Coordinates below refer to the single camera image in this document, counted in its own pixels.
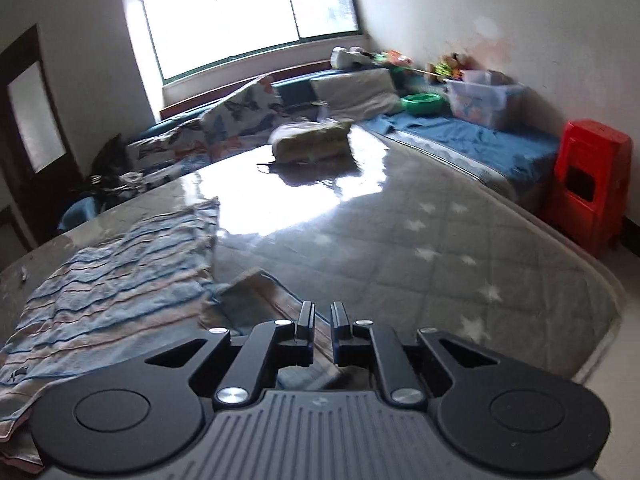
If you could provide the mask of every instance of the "metal screw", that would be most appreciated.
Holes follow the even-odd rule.
[[[424,394],[415,388],[398,388],[391,392],[391,399],[398,404],[417,404],[424,399]]]
[[[249,398],[249,392],[238,386],[229,386],[228,388],[222,388],[216,397],[225,404],[240,404]]]

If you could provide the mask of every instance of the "wall stain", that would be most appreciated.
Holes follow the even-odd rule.
[[[466,48],[467,53],[485,67],[505,66],[511,62],[513,45],[507,40],[481,38]]]

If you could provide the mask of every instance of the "circular pad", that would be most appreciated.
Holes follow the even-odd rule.
[[[139,472],[187,447],[204,424],[181,368],[141,361],[105,368],[49,390],[30,429],[46,465],[91,476]]]
[[[505,428],[540,433],[555,428],[564,418],[562,404],[533,390],[505,392],[491,403],[491,414]]]
[[[593,467],[610,427],[596,395],[541,370],[491,368],[460,374],[440,400],[436,420],[454,448],[517,475]]]
[[[85,397],[76,406],[76,419],[89,430],[128,430],[145,420],[149,401],[129,390],[104,390]]]

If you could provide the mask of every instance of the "bed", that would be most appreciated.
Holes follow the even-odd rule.
[[[401,112],[362,126],[438,158],[532,212],[545,197],[559,149],[557,137],[534,128],[502,132],[445,116]]]
[[[293,173],[266,172],[260,164],[271,152],[262,146],[55,238],[0,274],[1,336],[11,333],[27,297],[79,249],[141,218],[218,197],[214,265],[204,269],[218,283],[259,267],[292,297],[313,301],[324,319],[318,324],[326,324],[332,301],[342,301],[351,319],[388,323],[401,338],[435,326],[585,380],[620,320],[625,295],[610,272],[523,209],[419,150],[358,126],[350,143],[353,159]],[[19,386],[28,373],[16,370],[5,386]],[[30,449],[22,444],[9,441],[2,452],[25,460],[6,447]]]

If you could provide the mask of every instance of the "blue bedsheet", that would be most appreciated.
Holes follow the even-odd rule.
[[[502,132],[452,117],[413,117],[407,112],[380,115],[362,126],[384,136],[409,132],[446,146],[498,171],[519,196],[551,176],[560,144],[552,134],[526,126]]]

